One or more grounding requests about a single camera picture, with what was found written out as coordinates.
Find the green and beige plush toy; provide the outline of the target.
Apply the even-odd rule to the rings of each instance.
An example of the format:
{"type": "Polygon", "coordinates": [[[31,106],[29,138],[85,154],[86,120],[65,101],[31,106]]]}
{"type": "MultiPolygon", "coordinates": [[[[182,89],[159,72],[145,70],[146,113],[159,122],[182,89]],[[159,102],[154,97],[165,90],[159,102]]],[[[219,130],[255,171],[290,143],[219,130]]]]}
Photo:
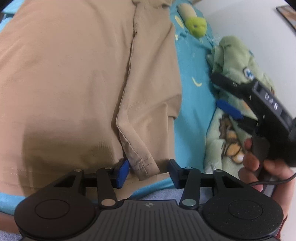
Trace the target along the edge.
{"type": "Polygon", "coordinates": [[[197,16],[195,10],[190,4],[179,4],[177,6],[177,11],[192,36],[199,39],[206,35],[207,22],[205,18],[197,16]]]}

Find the framed leaf painting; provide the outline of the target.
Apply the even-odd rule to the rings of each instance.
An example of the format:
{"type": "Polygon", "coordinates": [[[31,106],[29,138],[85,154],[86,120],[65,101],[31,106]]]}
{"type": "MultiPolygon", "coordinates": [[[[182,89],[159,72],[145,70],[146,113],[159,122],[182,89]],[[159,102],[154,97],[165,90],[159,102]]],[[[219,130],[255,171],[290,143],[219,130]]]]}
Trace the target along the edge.
{"type": "Polygon", "coordinates": [[[287,23],[296,31],[296,11],[289,4],[277,6],[277,12],[287,21],[287,23]]]}

